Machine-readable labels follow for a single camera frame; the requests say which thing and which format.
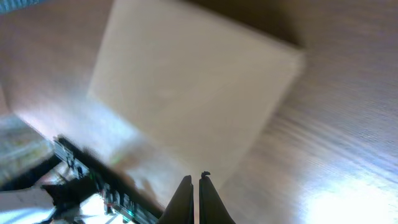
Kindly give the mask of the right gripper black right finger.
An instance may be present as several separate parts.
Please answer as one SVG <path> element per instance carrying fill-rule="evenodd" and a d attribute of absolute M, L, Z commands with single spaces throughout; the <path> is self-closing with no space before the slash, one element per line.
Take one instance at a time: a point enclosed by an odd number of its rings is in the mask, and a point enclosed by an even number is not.
<path fill-rule="evenodd" d="M 199 180 L 200 224 L 235 224 L 209 175 L 204 171 Z"/>

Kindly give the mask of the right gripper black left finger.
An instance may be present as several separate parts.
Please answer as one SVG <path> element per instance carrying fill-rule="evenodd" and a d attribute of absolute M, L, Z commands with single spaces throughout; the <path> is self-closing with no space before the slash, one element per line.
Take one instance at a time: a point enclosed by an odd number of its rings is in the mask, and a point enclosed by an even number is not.
<path fill-rule="evenodd" d="M 186 175 L 157 224 L 194 224 L 192 177 Z"/>

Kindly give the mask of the cardboard box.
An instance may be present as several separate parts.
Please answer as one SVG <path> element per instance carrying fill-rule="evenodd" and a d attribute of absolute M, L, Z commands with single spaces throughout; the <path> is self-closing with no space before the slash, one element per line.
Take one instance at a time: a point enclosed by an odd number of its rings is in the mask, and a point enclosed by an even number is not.
<path fill-rule="evenodd" d="M 300 49 L 189 3 L 117 0 L 88 93 L 220 187 L 304 62 Z"/>

